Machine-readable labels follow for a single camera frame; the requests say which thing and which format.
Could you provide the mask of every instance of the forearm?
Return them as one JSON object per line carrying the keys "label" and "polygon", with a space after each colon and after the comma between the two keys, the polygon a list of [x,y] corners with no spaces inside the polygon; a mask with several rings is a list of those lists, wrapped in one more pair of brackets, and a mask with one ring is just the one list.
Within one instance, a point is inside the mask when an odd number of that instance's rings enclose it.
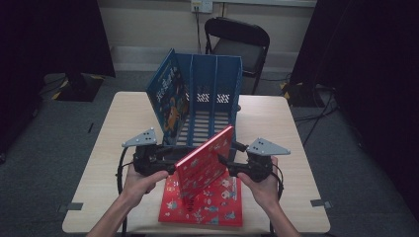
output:
{"label": "forearm", "polygon": [[263,208],[268,215],[271,223],[274,227],[277,236],[281,237],[296,237],[300,236],[298,231],[295,229],[293,224],[284,214],[283,209],[279,204],[272,205],[267,208]]}
{"label": "forearm", "polygon": [[87,236],[115,236],[130,210],[131,207],[124,197],[119,196]]}

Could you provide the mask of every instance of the book with cartoon illustration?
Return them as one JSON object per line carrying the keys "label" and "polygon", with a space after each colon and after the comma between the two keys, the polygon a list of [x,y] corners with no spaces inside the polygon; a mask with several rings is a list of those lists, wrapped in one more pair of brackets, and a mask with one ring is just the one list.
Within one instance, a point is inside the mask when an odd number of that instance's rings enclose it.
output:
{"label": "book with cartoon illustration", "polygon": [[178,177],[166,179],[158,220],[219,226],[242,226],[241,182],[227,170],[189,202],[180,197]]}
{"label": "book with cartoon illustration", "polygon": [[159,221],[240,226],[240,181],[229,177],[218,155],[229,157],[234,127],[228,125],[190,152],[166,180]]}
{"label": "book with cartoon illustration", "polygon": [[175,145],[189,113],[189,101],[173,48],[149,81],[146,93],[163,130],[162,144]]}

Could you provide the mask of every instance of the open red book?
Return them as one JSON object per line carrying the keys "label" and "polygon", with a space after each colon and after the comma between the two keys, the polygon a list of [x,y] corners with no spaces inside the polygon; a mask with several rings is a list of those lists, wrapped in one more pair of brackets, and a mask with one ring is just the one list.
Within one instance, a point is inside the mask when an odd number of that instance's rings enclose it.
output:
{"label": "open red book", "polygon": [[241,184],[229,177],[227,158],[234,127],[229,125],[176,163],[166,180],[159,221],[242,225]]}

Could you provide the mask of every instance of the wall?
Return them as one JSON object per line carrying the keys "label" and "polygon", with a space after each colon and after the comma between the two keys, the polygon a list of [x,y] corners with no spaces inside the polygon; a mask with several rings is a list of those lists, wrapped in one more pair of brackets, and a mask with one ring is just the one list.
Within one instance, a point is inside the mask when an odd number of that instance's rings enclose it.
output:
{"label": "wall", "polygon": [[[190,1],[99,0],[99,6],[117,70],[138,64],[154,69],[170,47],[199,52]],[[205,52],[205,21],[223,15],[259,25],[270,35],[265,71],[292,71],[312,12],[313,7],[214,2],[212,14],[199,15],[201,50]]]}

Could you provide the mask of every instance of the chair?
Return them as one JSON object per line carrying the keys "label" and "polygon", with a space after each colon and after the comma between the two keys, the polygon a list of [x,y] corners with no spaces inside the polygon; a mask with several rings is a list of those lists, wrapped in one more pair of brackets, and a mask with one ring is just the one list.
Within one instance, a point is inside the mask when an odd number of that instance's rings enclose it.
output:
{"label": "chair", "polygon": [[[259,26],[222,17],[208,19],[205,30],[206,54],[241,56],[243,76],[255,78],[252,89],[254,95],[268,53],[268,34]],[[210,37],[219,38],[214,47]]]}

